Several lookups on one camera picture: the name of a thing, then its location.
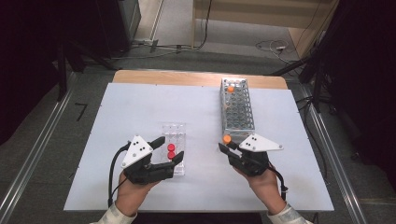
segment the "person's arm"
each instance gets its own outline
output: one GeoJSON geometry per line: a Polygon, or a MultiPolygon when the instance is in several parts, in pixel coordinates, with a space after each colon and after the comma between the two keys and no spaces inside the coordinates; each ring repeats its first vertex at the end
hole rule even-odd
{"type": "MultiPolygon", "coordinates": [[[[123,172],[120,174],[119,183],[125,180],[123,172]]],[[[113,203],[96,224],[120,223],[130,224],[137,216],[137,210],[145,201],[152,187],[159,182],[147,185],[135,185],[131,181],[123,182],[117,193],[117,200],[113,203]]]]}
{"type": "Polygon", "coordinates": [[[276,174],[271,170],[266,170],[262,175],[247,176],[238,169],[236,172],[242,175],[256,196],[265,204],[268,209],[267,216],[274,224],[309,224],[299,213],[297,213],[280,196],[276,174]]]}

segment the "floor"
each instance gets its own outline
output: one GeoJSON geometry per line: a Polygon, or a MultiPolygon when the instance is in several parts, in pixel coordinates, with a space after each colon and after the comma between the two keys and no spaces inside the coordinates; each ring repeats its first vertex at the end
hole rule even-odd
{"type": "MultiPolygon", "coordinates": [[[[153,39],[158,38],[159,43],[163,45],[189,43],[183,41],[190,38],[187,36],[190,31],[181,29],[186,32],[185,35],[178,32],[164,32],[166,30],[175,31],[175,29],[165,28],[166,24],[172,23],[167,22],[166,18],[171,15],[167,15],[165,12],[171,11],[167,8],[172,7],[173,2],[175,1],[165,0],[163,2],[163,12],[153,36],[153,39]]],[[[199,23],[196,26],[198,29],[201,22],[197,21],[197,23],[199,23]]],[[[218,27],[217,29],[221,28],[221,23],[215,22],[215,25],[218,27]]],[[[256,47],[256,43],[263,40],[279,38],[289,40],[290,37],[284,33],[284,30],[278,27],[262,27],[266,30],[266,35],[252,36],[251,41],[248,41],[249,44],[247,44],[248,38],[237,38],[239,33],[232,32],[234,29],[242,29],[235,27],[225,25],[224,31],[218,32],[218,36],[216,36],[209,26],[208,45],[205,45],[207,49],[202,48],[175,54],[173,50],[169,49],[157,49],[154,53],[149,53],[150,48],[141,47],[132,49],[110,62],[124,69],[206,71],[251,75],[270,74],[285,66],[286,63],[276,57],[271,50],[263,51],[256,47]],[[229,32],[228,36],[234,37],[229,38],[231,40],[228,42],[223,41],[220,36],[223,34],[222,32],[229,32]]],[[[255,30],[261,31],[260,28],[252,28],[252,31],[255,30]]],[[[143,39],[150,38],[149,35],[141,36],[143,39]]],[[[298,60],[295,55],[292,55],[292,45],[289,45],[288,48],[290,50],[287,52],[290,53],[279,54],[282,59],[298,60]]],[[[99,64],[90,60],[87,60],[87,64],[83,74],[71,73],[69,96],[63,105],[56,103],[58,89],[54,87],[26,118],[11,139],[0,146],[0,194],[6,197],[6,194],[10,193],[10,184],[18,175],[30,177],[27,183],[20,185],[20,189],[23,191],[17,195],[15,207],[8,208],[12,210],[12,213],[8,214],[8,217],[0,217],[2,218],[0,223],[6,223],[5,220],[8,220],[7,223],[90,223],[98,220],[103,214],[103,212],[66,213],[63,211],[64,202],[73,181],[73,174],[78,167],[106,85],[111,82],[114,76],[114,71],[108,71],[99,64]],[[84,105],[86,105],[86,109],[81,114],[84,105]],[[58,116],[54,115],[52,113],[54,108],[61,108],[63,113],[58,116]],[[49,133],[48,138],[43,138],[44,133],[49,133]],[[43,145],[38,145],[37,139],[46,140],[43,145]],[[39,160],[21,173],[25,160],[30,158],[29,153],[33,150],[38,151],[39,160]]],[[[292,90],[296,100],[304,98],[307,95],[306,90],[311,90],[310,85],[302,85],[297,81],[300,72],[301,69],[295,69],[282,76],[287,80],[288,87],[292,90]]],[[[375,166],[363,164],[359,158],[351,159],[355,151],[349,142],[343,124],[333,113],[331,106],[321,105],[320,115],[332,139],[337,156],[347,173],[348,180],[359,199],[365,219],[356,222],[349,212],[342,186],[336,178],[336,172],[330,165],[329,158],[326,154],[324,160],[320,156],[320,151],[323,151],[324,147],[312,119],[313,116],[308,114],[307,127],[313,134],[313,137],[310,136],[310,140],[318,159],[318,165],[329,183],[327,188],[335,208],[333,212],[318,213],[316,223],[396,223],[394,216],[396,194],[385,174],[375,166]]],[[[2,216],[5,211],[3,204],[0,211],[2,216]]],[[[262,223],[270,223],[264,213],[261,215],[262,223]]],[[[303,213],[303,216],[309,220],[312,220],[314,215],[314,213],[303,213]]]]}

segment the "white tabletop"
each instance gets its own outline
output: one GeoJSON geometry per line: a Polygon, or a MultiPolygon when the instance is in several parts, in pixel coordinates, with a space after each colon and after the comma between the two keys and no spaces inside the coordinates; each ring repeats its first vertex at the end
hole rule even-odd
{"type": "MultiPolygon", "coordinates": [[[[249,92],[256,133],[284,147],[268,155],[290,189],[288,202],[300,211],[332,211],[332,201],[291,92],[251,88],[249,92]]],[[[219,87],[108,84],[64,210],[106,210],[108,173],[117,150],[137,133],[147,141],[156,139],[165,122],[186,123],[186,174],[154,187],[140,211],[265,210],[246,179],[218,149],[219,101],[219,87]]],[[[124,155],[117,160],[113,188],[124,155]]]]}

